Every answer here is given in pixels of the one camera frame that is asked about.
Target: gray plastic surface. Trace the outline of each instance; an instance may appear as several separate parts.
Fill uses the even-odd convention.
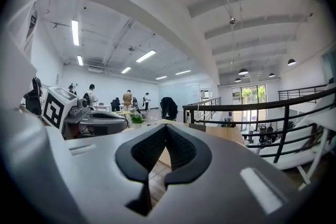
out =
[[[213,159],[190,184],[169,185],[144,217],[126,208],[143,184],[125,178],[114,160],[117,148],[155,126],[126,133],[64,141],[54,127],[15,111],[1,111],[0,149],[17,187],[53,222],[71,223],[262,223],[269,221],[240,176],[251,167],[287,200],[298,191],[272,165],[235,142],[176,127],[205,142]]]
[[[73,106],[70,111],[69,115],[64,119],[65,123],[72,123],[76,124],[78,123],[86,113],[90,111],[90,107],[86,104],[85,99],[78,99],[77,100],[77,106]]]
[[[84,130],[87,126],[101,127],[106,129],[104,135],[116,134],[125,130],[128,126],[128,121],[119,115],[105,111],[89,111],[86,113],[79,122],[79,129]]]

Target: black jacket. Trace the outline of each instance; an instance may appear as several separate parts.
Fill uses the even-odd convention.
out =
[[[162,108],[162,118],[167,120],[175,120],[177,116],[177,105],[170,97],[162,98],[160,102]]]

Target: green plant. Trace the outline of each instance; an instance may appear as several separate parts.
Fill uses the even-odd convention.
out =
[[[258,98],[259,98],[259,102],[262,100],[262,102],[264,102],[266,97],[266,90],[264,87],[259,87],[258,88]]]
[[[250,96],[250,95],[252,95],[252,91],[251,91],[251,89],[250,88],[244,88],[244,89],[242,89],[242,91],[241,91],[242,93],[242,95],[241,95],[241,97],[243,98],[243,100],[245,100],[245,103],[247,102],[247,97],[248,96]]]
[[[130,117],[131,117],[131,121],[135,124],[137,123],[143,123],[145,120],[142,118],[142,115],[140,113],[138,113],[137,111],[135,110],[132,110],[131,111],[131,114],[130,114]]]

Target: window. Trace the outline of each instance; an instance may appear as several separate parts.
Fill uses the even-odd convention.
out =
[[[256,85],[250,87],[241,87],[232,89],[233,104],[257,104],[265,103],[266,100],[266,86]],[[248,111],[234,111],[234,121],[259,121],[266,120],[266,109],[248,110]],[[243,133],[256,129],[256,124],[242,124],[237,125]]]

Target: wooden table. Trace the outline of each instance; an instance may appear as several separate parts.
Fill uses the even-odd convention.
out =
[[[127,120],[126,115],[130,114],[131,111],[114,111],[114,112],[112,112],[112,113],[114,113],[114,114],[116,114],[116,115],[123,116],[123,117]]]

